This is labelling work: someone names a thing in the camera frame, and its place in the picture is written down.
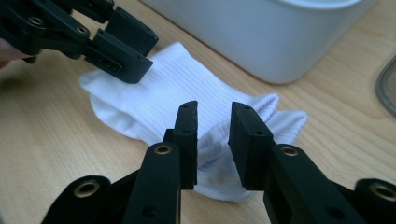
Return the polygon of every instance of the black plastic bracket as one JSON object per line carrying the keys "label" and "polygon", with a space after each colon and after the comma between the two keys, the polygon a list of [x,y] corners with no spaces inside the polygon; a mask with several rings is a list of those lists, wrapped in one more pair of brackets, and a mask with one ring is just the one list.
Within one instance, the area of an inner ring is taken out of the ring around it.
{"label": "black plastic bracket", "polygon": [[350,190],[334,184],[300,148],[277,145],[248,105],[233,103],[229,145],[242,185],[264,191],[272,223],[396,222],[394,185],[364,179]]}
{"label": "black plastic bracket", "polygon": [[180,222],[180,191],[196,185],[197,102],[181,105],[174,129],[148,148],[139,170],[110,184],[84,176],[57,198],[44,224]]}
{"label": "black plastic bracket", "polygon": [[[127,83],[138,82],[152,62],[146,58],[158,37],[144,23],[112,0],[0,1],[0,38],[32,55],[42,49],[59,50],[71,59],[85,60]],[[99,22],[108,21],[90,40],[90,30],[70,13],[75,9]]]}

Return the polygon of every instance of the grey object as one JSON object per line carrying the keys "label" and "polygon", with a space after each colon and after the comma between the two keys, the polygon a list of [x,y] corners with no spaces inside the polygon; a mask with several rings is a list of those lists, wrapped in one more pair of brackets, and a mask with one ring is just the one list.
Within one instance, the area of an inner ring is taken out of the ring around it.
{"label": "grey object", "polygon": [[382,105],[396,117],[396,56],[379,74],[376,94]]}

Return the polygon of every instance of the wooden surface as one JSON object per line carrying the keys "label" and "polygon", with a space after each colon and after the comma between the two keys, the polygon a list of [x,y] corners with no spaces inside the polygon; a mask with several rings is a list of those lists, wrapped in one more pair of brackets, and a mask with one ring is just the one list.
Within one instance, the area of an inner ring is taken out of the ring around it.
{"label": "wooden surface", "polygon": [[[396,1],[379,0],[304,77],[271,85],[136,1],[118,1],[159,36],[155,50],[180,41],[229,85],[279,93],[279,109],[309,120],[295,142],[331,180],[353,188],[376,177],[396,184],[396,118],[375,95],[381,69],[396,54]],[[95,30],[97,24],[88,22]],[[114,132],[92,113],[78,76],[95,67],[44,51],[33,65],[0,71],[0,210],[6,223],[39,223],[62,190],[84,175],[112,182],[140,167],[147,145]],[[269,223],[262,193],[247,203],[182,193],[182,223]]]}

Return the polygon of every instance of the white plastic bin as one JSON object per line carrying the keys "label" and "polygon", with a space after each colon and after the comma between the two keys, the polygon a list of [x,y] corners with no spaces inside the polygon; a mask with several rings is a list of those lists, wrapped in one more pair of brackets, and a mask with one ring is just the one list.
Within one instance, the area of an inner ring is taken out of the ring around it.
{"label": "white plastic bin", "polygon": [[271,83],[305,74],[376,0],[143,0]]}

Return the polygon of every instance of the white sock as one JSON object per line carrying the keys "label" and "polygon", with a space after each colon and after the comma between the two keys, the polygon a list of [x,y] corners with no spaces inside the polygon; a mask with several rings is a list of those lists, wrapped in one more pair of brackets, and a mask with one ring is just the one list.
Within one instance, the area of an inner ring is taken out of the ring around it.
{"label": "white sock", "polygon": [[127,84],[94,71],[80,78],[90,93],[96,116],[119,133],[152,145],[174,128],[178,107],[198,101],[198,185],[205,196],[244,201],[251,192],[242,188],[227,145],[232,102],[252,106],[273,132],[275,141],[291,144],[304,126],[304,111],[276,111],[278,96],[250,96],[233,89],[194,60],[180,43],[151,58],[154,65],[137,84]]}

